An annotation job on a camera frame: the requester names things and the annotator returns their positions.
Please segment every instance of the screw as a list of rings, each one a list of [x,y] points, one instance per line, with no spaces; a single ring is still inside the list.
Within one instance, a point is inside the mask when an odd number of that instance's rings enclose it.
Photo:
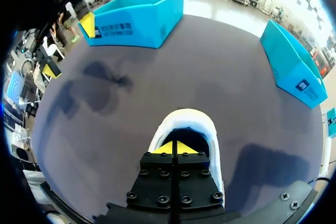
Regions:
[[[290,204],[290,209],[292,210],[297,210],[300,207],[300,202],[298,202],[297,200],[292,201],[292,203]]]
[[[289,193],[282,193],[282,194],[280,194],[280,199],[282,201],[288,200],[289,199]]]
[[[129,191],[129,192],[126,194],[126,196],[127,196],[127,200],[134,200],[134,199],[137,198],[137,195],[136,195],[134,192],[132,192],[132,191]]]
[[[149,173],[149,172],[148,172],[147,170],[140,170],[140,175],[141,175],[142,177],[148,175],[148,173]]]
[[[192,202],[193,202],[192,198],[187,195],[181,198],[181,203],[184,207],[189,207]]]
[[[169,197],[167,196],[160,196],[159,198],[157,198],[157,203],[159,206],[165,206],[169,203]]]
[[[181,172],[181,176],[184,178],[189,177],[190,173],[189,172]]]
[[[211,199],[214,202],[221,202],[223,200],[223,194],[220,191],[217,191],[211,195]]]
[[[166,172],[165,170],[163,170],[162,172],[160,172],[160,176],[161,177],[168,177],[169,176],[169,172]]]
[[[204,176],[204,177],[209,177],[210,176],[210,171],[209,170],[203,170],[201,172],[201,175]]]

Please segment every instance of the blue box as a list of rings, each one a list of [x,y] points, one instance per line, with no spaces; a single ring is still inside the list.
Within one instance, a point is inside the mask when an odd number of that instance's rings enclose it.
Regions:
[[[260,38],[276,85],[310,108],[328,96],[309,52],[289,32],[270,20]]]
[[[328,137],[336,137],[336,109],[333,108],[327,112],[328,119]]]
[[[89,46],[159,48],[183,16],[184,0],[113,0],[93,12],[95,37],[80,28]]]

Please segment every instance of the chair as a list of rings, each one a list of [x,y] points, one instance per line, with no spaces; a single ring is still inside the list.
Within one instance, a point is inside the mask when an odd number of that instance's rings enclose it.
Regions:
[[[51,44],[50,46],[48,46],[48,42],[47,42],[47,37],[43,38],[43,44],[42,46],[44,47],[44,49],[47,52],[48,56],[53,56],[55,52],[58,52],[59,55],[61,55],[61,57],[64,59],[64,55],[62,54],[62,52],[59,50],[59,48],[57,47],[56,44]]]

